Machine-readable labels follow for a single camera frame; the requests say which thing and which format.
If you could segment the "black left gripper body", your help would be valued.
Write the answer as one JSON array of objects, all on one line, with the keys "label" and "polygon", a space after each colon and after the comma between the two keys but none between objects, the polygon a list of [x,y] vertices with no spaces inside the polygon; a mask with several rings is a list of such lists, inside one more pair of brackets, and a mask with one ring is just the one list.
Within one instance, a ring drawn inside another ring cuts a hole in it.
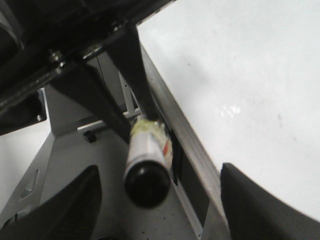
[{"label": "black left gripper body", "polygon": [[89,65],[101,53],[108,55],[106,45],[119,29],[135,25],[138,30],[138,24],[168,4],[167,0],[1,1],[8,24],[0,27],[0,133],[35,124],[42,115],[41,88],[53,88],[51,81],[64,71]]}]

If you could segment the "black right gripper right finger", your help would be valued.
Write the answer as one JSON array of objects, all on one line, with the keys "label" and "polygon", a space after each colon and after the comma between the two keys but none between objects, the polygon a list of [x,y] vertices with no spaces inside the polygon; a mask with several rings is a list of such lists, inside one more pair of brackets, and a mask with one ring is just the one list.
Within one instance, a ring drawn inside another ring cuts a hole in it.
[{"label": "black right gripper right finger", "polygon": [[280,201],[231,163],[220,172],[221,201],[233,240],[318,240],[320,223]]}]

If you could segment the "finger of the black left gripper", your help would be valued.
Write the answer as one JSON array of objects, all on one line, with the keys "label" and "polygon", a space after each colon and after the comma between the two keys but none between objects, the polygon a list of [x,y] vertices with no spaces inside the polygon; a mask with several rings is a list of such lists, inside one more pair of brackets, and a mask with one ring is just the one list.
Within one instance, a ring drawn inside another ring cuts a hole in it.
[{"label": "finger of the black left gripper", "polygon": [[131,124],[94,67],[79,64],[65,70],[51,85],[106,123],[125,143],[130,142]]},{"label": "finger of the black left gripper", "polygon": [[128,24],[116,31],[106,44],[106,51],[131,87],[144,116],[157,121],[160,117],[149,87],[137,27]]}]

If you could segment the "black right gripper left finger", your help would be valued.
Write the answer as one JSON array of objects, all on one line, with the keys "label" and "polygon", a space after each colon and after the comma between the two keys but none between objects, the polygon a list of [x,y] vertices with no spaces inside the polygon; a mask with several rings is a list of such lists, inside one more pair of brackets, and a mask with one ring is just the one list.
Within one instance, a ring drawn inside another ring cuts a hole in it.
[{"label": "black right gripper left finger", "polygon": [[90,165],[28,215],[4,227],[2,240],[89,240],[101,208],[98,167]]}]

